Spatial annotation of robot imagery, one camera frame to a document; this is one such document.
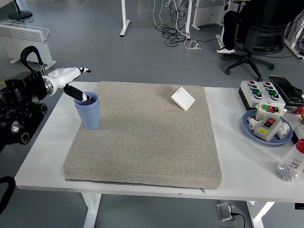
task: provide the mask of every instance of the white sneaker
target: white sneaker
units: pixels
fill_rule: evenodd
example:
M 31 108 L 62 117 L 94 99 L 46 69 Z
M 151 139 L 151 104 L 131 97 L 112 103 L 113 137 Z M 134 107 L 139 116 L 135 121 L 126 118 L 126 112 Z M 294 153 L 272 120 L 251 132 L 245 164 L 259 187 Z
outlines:
M 227 48 L 227 47 L 224 46 L 224 47 L 218 49 L 217 53 L 232 54 L 232 53 L 235 53 L 235 50 L 234 50 L 234 48 L 230 49 L 230 48 Z

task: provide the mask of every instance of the person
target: person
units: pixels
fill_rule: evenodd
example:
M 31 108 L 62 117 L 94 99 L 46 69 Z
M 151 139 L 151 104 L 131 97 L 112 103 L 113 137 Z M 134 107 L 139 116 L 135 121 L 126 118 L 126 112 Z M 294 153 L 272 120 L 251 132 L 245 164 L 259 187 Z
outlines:
M 278 17 L 275 20 L 274 25 L 280 25 L 281 23 L 289 23 L 292 21 L 303 9 L 304 0 L 294 0 L 290 4 L 289 0 L 251 0 L 246 1 L 242 10 L 238 13 L 235 11 L 228 11 L 224 16 L 224 33 L 223 33 L 223 47 L 217 50 L 217 53 L 235 53 L 234 41 L 235 30 L 237 30 L 237 38 L 239 40 L 245 40 L 250 26 L 257 16 L 262 17 L 263 14 L 259 13 L 265 4 L 273 4 L 274 7 L 279 8 Z

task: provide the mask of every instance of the office chair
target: office chair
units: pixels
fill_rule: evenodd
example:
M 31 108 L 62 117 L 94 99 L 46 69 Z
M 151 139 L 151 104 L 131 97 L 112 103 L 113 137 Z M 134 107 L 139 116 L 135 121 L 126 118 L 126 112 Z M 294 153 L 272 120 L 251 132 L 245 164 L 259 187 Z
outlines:
M 235 68 L 243 63 L 247 63 L 251 66 L 254 72 L 257 74 L 257 81 L 262 81 L 262 76 L 255 65 L 256 62 L 268 65 L 268 68 L 273 70 L 275 65 L 253 56 L 263 56 L 276 54 L 284 48 L 284 33 L 288 23 L 295 18 L 302 10 L 303 1 L 299 1 L 301 4 L 291 6 L 293 4 L 288 3 L 286 0 L 265 0 L 261 3 L 261 10 L 256 12 L 256 18 L 253 24 L 250 26 L 249 31 L 245 37 L 238 39 L 238 33 L 236 34 L 235 45 L 237 43 L 243 44 L 243 50 L 246 52 L 246 56 L 230 65 L 226 69 L 226 74 L 230 75 L 230 69 Z M 239 23 L 245 23 L 238 18 L 236 21 Z M 223 54 L 223 60 L 226 59 L 227 54 Z

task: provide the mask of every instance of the desk leg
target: desk leg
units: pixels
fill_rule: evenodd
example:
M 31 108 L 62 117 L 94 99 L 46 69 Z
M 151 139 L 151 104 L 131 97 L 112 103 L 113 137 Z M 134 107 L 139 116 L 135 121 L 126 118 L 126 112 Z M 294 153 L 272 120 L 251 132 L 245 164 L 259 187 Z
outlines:
M 215 37 L 218 39 L 219 48 L 224 47 L 224 45 L 223 45 L 223 34 L 224 34 L 224 26 L 223 26 L 223 29 L 222 29 L 222 34 L 221 35 L 215 35 Z
M 94 228 L 101 194 L 81 193 L 88 207 L 84 228 Z
M 275 202 L 247 201 L 249 214 L 254 228 L 264 228 L 262 217 Z
M 122 9 L 123 9 L 123 30 L 120 33 L 120 36 L 123 37 L 128 26 L 130 23 L 130 20 L 126 19 L 126 13 L 125 13 L 125 0 L 122 0 Z
M 187 39 L 190 39 L 190 20 L 191 20 L 191 12 L 192 12 L 192 0 L 189 0 L 188 6 L 188 15 L 187 15 L 187 22 L 186 22 L 186 33 L 188 34 Z

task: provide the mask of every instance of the red cap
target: red cap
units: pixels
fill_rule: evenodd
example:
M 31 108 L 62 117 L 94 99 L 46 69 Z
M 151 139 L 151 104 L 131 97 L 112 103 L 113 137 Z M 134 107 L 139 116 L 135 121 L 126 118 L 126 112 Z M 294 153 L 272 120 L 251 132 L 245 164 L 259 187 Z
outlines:
M 298 149 L 299 152 L 304 153 L 304 139 L 300 139 L 296 144 L 295 147 Z

